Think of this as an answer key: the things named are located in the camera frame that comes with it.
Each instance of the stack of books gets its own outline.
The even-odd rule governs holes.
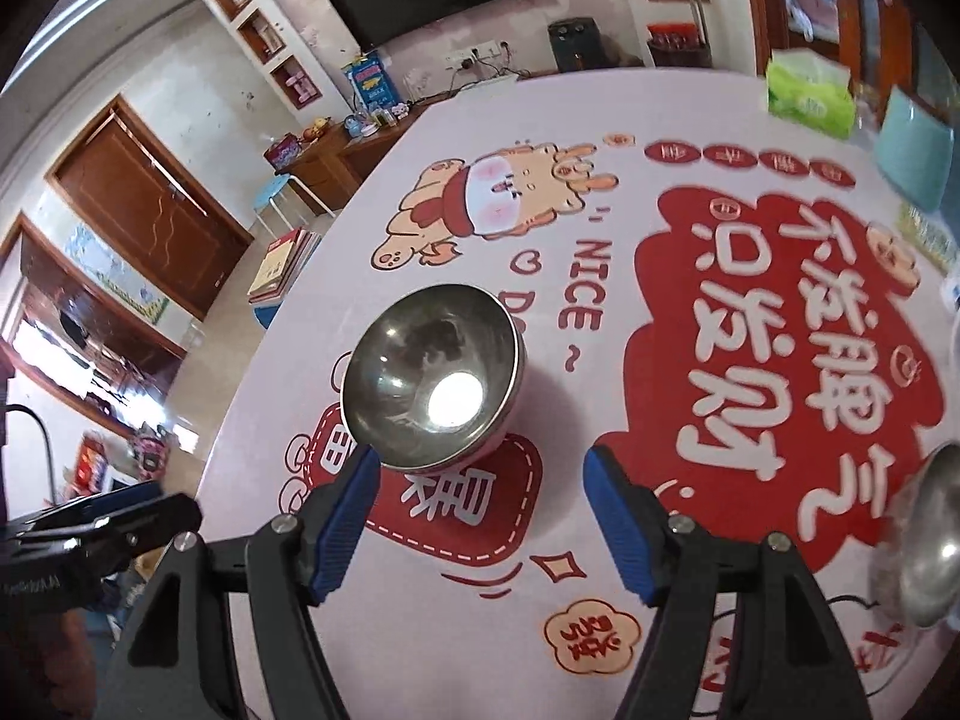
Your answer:
[[[247,300],[255,311],[280,306],[319,242],[320,233],[298,227],[270,244],[247,290]]]

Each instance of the green tissue package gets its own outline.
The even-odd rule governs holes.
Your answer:
[[[856,117],[849,83],[848,68],[810,49],[775,50],[767,65],[767,109],[846,140]]]

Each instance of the metal bowl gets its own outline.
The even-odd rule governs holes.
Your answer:
[[[936,450],[888,514],[875,552],[877,600],[894,618],[929,628],[960,595],[960,445]]]
[[[360,338],[344,375],[344,422],[386,469],[436,473],[499,443],[525,362],[520,332],[493,295],[427,287]]]

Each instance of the screw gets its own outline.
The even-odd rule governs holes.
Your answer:
[[[670,526],[671,531],[681,535],[693,533],[693,529],[697,527],[697,523],[686,514],[674,514],[666,521],[666,524]]]
[[[290,533],[296,528],[296,517],[293,514],[277,514],[270,520],[270,527],[274,533]]]
[[[786,533],[774,531],[770,533],[770,536],[767,536],[767,546],[774,552],[789,552],[790,547],[793,546],[793,541],[790,541],[790,536],[787,536]]]
[[[193,531],[184,531],[174,536],[174,549],[178,552],[186,552],[197,545],[197,534]]]

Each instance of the floor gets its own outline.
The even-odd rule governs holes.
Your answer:
[[[321,215],[310,224],[310,229],[323,235],[333,221],[329,215]],[[267,223],[275,230],[283,229],[279,220],[267,217]],[[247,290],[272,236],[261,224],[256,225],[253,233],[256,240],[210,307],[202,325],[200,345],[187,354],[167,396],[168,415],[199,436],[192,453],[174,450],[164,483],[168,490],[196,492],[230,401],[266,332],[253,318]]]

